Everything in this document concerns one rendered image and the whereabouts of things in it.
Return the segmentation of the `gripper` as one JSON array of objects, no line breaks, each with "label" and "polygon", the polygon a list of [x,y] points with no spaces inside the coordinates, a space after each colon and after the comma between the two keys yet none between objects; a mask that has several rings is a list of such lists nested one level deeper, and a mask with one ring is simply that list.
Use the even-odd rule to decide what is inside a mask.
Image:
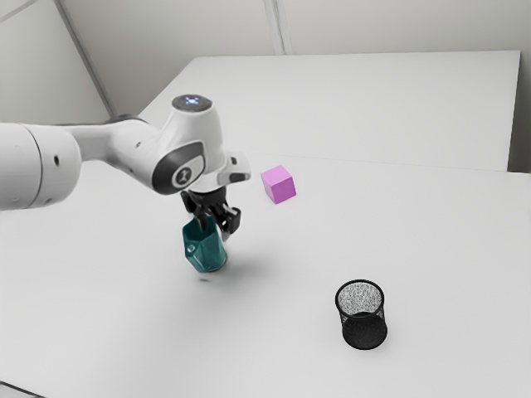
[{"label": "gripper", "polygon": [[182,191],[180,195],[186,211],[198,220],[202,231],[208,231],[211,217],[222,232],[222,241],[226,242],[240,227],[241,210],[228,205],[226,187],[210,192]]}]

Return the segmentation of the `teal faceted mug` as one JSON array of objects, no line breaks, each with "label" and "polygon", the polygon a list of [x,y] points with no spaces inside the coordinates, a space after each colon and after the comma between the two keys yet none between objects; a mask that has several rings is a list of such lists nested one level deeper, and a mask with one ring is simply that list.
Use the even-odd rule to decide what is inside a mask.
[{"label": "teal faceted mug", "polygon": [[200,221],[193,218],[182,228],[185,257],[201,274],[217,271],[227,261],[215,221],[207,216],[206,222],[203,229]]}]

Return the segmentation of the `pink cube block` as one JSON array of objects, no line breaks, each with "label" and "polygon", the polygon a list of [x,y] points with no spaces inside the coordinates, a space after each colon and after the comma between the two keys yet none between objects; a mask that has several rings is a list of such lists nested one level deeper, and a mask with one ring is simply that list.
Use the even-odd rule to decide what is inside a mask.
[{"label": "pink cube block", "polygon": [[275,203],[296,196],[294,179],[287,169],[278,165],[261,173],[261,180],[266,195]]}]

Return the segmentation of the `black mesh pen holder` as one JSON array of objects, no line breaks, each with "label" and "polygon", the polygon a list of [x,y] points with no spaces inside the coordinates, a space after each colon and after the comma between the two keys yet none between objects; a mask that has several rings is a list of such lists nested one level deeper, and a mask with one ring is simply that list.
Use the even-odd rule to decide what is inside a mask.
[{"label": "black mesh pen holder", "polygon": [[344,341],[358,350],[372,350],[387,338],[384,293],[373,281],[355,279],[341,285],[334,297]]}]

